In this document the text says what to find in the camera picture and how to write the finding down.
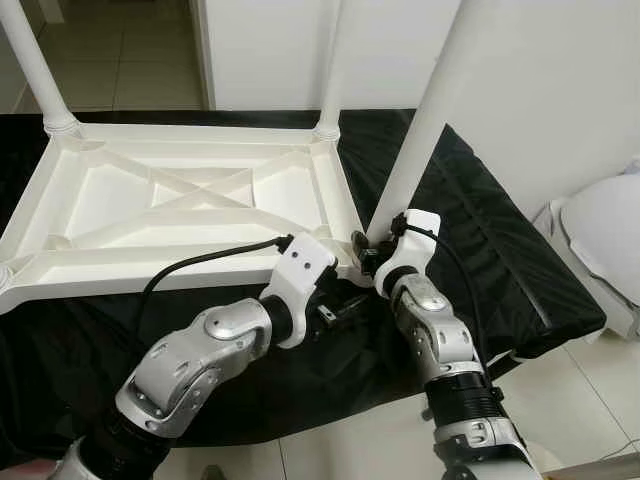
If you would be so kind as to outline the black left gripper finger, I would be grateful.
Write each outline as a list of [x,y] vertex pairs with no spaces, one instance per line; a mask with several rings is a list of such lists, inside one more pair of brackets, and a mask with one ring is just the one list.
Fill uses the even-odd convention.
[[330,303],[330,324],[358,324],[369,316],[370,294],[356,294]]

